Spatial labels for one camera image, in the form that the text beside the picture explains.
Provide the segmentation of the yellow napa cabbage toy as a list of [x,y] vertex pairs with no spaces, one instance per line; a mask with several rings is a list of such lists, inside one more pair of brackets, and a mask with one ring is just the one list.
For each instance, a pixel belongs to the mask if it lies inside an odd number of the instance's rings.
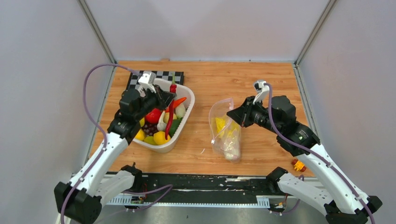
[[215,117],[215,138],[213,149],[216,153],[223,154],[228,161],[240,159],[240,126],[224,115]]

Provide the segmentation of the white eggplant toy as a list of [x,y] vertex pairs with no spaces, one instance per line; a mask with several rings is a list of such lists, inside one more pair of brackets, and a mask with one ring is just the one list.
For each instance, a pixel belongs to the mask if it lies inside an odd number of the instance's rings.
[[178,106],[175,108],[175,114],[176,114],[176,116],[177,116],[178,119],[183,118],[183,117],[185,116],[185,114],[186,114],[186,108],[185,108],[185,106],[184,106],[183,103],[181,103],[180,105],[178,105]]

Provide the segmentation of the clear zip top bag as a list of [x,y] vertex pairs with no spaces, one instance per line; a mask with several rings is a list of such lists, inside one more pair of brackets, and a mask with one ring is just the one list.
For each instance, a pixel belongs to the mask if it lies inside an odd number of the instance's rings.
[[216,102],[209,111],[209,125],[212,133],[211,146],[215,153],[231,162],[238,162],[241,157],[241,127],[227,116],[234,109],[232,98]]

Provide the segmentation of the orange carrot toy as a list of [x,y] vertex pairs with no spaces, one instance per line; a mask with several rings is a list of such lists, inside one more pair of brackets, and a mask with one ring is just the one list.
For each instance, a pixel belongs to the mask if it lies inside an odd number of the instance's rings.
[[[187,99],[187,97],[182,97],[173,101],[173,112],[174,110]],[[165,112],[170,112],[170,106],[165,110]]]

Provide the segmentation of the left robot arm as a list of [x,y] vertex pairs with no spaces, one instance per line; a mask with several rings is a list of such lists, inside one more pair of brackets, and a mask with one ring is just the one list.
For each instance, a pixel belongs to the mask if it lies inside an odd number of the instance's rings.
[[61,223],[69,217],[81,224],[93,224],[102,208],[119,193],[139,192],[143,187],[141,171],[127,165],[110,180],[102,183],[115,159],[139,132],[142,120],[154,109],[166,109],[175,93],[164,91],[158,85],[143,89],[126,90],[119,101],[120,108],[104,133],[104,139],[94,155],[67,183],[59,182],[54,188]]

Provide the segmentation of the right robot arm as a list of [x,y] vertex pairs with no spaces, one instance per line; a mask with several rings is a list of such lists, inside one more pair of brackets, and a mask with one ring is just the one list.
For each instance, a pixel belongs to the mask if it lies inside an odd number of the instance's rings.
[[322,213],[330,224],[364,224],[382,206],[377,196],[368,196],[350,181],[331,159],[317,135],[296,118],[296,108],[286,96],[275,96],[270,107],[254,97],[227,112],[242,127],[256,124],[277,134],[279,145],[305,164],[323,185],[318,189],[281,167],[267,175],[267,190],[273,195],[291,194]]

